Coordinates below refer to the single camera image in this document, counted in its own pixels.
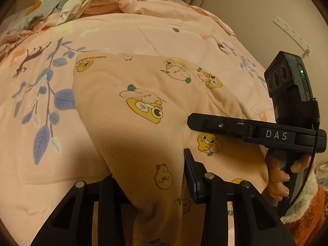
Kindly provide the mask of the right hand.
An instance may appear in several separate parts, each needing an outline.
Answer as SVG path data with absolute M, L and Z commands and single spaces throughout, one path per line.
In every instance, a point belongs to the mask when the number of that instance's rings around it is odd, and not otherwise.
M 289 189 L 284 185 L 285 182 L 290 180 L 290 176 L 282 171 L 280 161 L 272 153 L 266 154 L 266 165 L 269 173 L 268 191 L 269 195 L 277 201 L 281 201 L 284 197 L 289 195 Z M 304 171 L 309 167 L 311 156 L 306 154 L 297 160 L 292 166 L 291 171 L 298 173 Z

